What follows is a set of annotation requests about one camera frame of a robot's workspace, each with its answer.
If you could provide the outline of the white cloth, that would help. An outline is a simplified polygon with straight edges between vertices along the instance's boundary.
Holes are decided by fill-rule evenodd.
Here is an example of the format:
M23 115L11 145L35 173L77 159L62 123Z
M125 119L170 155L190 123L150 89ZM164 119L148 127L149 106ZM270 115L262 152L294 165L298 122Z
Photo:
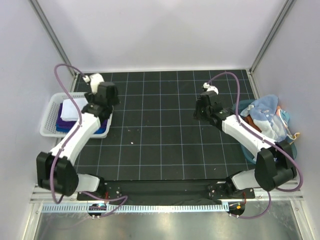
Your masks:
M76 103L77 107L81 111L85 105L88 104L88 101L82 98L74 98L74 102ZM64 121L75 121L76 117L79 118L79 113L77 108L75 107L74 103L68 98L62 102L62 113L61 118Z

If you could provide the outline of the purple towel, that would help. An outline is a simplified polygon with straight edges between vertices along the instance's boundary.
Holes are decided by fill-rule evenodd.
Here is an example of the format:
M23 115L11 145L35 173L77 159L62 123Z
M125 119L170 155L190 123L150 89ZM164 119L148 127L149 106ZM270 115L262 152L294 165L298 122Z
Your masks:
M56 125L56 130L58 132L67 133L75 125L76 121L78 120L78 117L76 117L75 120L72 120L72 121L64 121L61 118L62 108L63 108L63 104L61 103L59 105L58 117L55 125ZM102 134L107 128L107 123L108 123L108 120L105 120L103 124L100 126L100 128L95 132L95 134Z

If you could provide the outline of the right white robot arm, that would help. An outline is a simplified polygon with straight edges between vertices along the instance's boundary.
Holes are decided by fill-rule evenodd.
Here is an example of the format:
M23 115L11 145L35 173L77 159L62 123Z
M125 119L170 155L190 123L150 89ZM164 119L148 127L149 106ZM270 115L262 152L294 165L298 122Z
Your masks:
M227 177L225 192L230 198L237 198L245 189L270 192L297 177L297 164L289 144L258 132L239 116L237 109L224 108L215 91L208 90L197 97L193 117L233 137L255 158L254 169Z

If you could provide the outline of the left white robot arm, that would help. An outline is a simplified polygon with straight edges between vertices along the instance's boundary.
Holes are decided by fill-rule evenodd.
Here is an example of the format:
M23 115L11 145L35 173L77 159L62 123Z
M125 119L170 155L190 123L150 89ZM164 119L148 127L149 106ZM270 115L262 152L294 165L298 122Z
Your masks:
M84 97L87 104L77 109L78 120L67 135L49 152L38 154L37 184L52 195L69 197L75 192L88 192L94 200L101 200L106 194L104 179L77 173L74 164L91 136L112 117L114 107L120 103L118 88L112 82L102 81Z

